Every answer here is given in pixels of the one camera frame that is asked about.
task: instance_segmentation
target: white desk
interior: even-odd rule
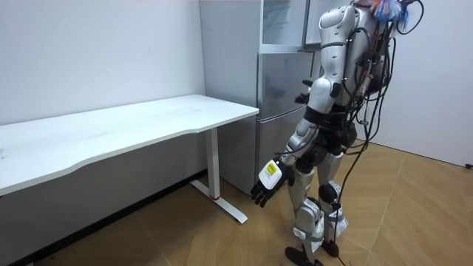
[[[210,188],[196,180],[192,185],[243,223],[248,218],[220,198],[217,127],[258,112],[237,103],[187,95],[0,126],[0,196],[89,163],[205,131]]]

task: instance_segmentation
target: silver refrigerator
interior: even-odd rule
[[[259,108],[218,128],[220,176],[247,194],[304,115],[294,103],[307,93],[302,81],[318,76],[318,27],[306,24],[338,2],[200,2],[207,95]]]

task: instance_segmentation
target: robot leg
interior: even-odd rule
[[[317,167],[320,185],[319,201],[321,204],[321,209],[324,212],[325,223],[324,243],[322,244],[322,247],[332,257],[338,256],[338,247],[334,242],[335,226],[336,237],[339,237],[341,232],[347,229],[348,226],[348,221],[343,215],[343,209],[338,204],[338,196],[341,190],[340,185],[333,182],[333,178],[340,167],[342,157],[343,153],[337,155],[327,154],[324,161]]]
[[[315,171],[312,168],[308,173],[301,173],[296,168],[293,174],[294,184],[288,187],[296,219],[293,232],[301,239],[304,251],[289,247],[285,254],[296,265],[321,266],[314,253],[324,239],[324,214],[315,199],[307,198]]]

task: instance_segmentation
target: white wall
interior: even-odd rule
[[[192,93],[198,1],[0,1],[0,125]],[[0,265],[203,170],[204,145],[178,137],[4,196]]]
[[[0,124],[205,94],[198,1],[1,0]]]
[[[448,1],[423,2],[419,27],[397,37],[374,142],[463,166],[473,163],[471,2],[455,1],[455,11]],[[411,24],[419,14],[420,8],[412,9]]]

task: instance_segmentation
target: power cord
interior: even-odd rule
[[[382,91],[382,89],[380,89],[378,91],[378,97],[375,99],[376,101],[376,104],[375,104],[375,107],[373,109],[373,112],[372,112],[372,115],[371,115],[371,119],[370,119],[370,124],[369,124],[369,128],[368,128],[368,125],[367,124],[363,124],[363,128],[364,128],[364,134],[365,134],[365,141],[359,145],[359,146],[362,146],[361,150],[360,151],[357,151],[357,152],[353,152],[353,153],[346,153],[346,155],[354,155],[356,154],[356,158],[355,160],[353,161],[352,165],[350,166],[350,169],[348,170],[347,174],[345,175],[345,178],[343,180],[343,183],[341,184],[341,190],[340,190],[340,194],[338,196],[338,204],[341,206],[341,198],[343,196],[343,192],[344,192],[344,189],[345,189],[345,185],[347,184],[347,180],[348,180],[348,177],[350,176],[350,174],[352,173],[353,169],[355,168],[355,165],[356,163],[358,162],[358,160],[360,159],[361,155],[363,154],[364,151],[366,151],[368,149],[368,145],[370,144],[370,141],[371,139],[374,137],[374,135],[371,137],[371,132],[372,132],[372,125],[373,125],[373,122],[374,122],[374,119],[375,119],[375,116],[376,116],[376,112],[378,110],[378,107],[379,107],[379,112],[378,112],[378,125],[376,126],[376,131],[375,131],[375,135],[378,133],[378,130],[379,130],[379,123],[380,123],[380,119],[381,119],[381,109],[382,109],[382,104],[384,102],[384,97],[386,95],[386,91],[388,90],[389,88],[389,82],[391,81],[391,74],[392,74],[392,68],[393,68],[393,64],[394,64],[394,52],[395,52],[395,47],[393,48],[393,57],[392,57],[392,60],[389,62],[389,42],[391,40],[390,38],[390,34],[392,32],[392,28],[393,28],[393,25],[391,25],[390,27],[387,27],[385,29],[385,33],[384,33],[384,37],[385,38],[388,38],[388,44],[386,44],[386,47],[385,47],[385,55],[386,55],[386,60],[384,61],[384,64],[383,64],[383,70],[381,71],[382,75],[383,76],[387,76],[388,80],[387,82],[385,83],[386,85],[386,89],[384,91]],[[368,95],[368,99],[367,99],[367,103],[370,102],[370,96]],[[358,113],[359,113],[359,110],[360,108],[357,108],[357,110],[355,111],[355,117],[357,117]],[[338,211],[339,209],[337,210],[336,212],[336,222],[335,222],[335,226],[334,226],[334,231],[333,231],[333,242],[336,243],[336,232],[337,232],[337,225],[338,225]],[[338,260],[340,261],[340,263],[343,265],[343,266],[346,266],[346,264],[343,262],[343,260],[341,259],[341,257],[338,255]]]

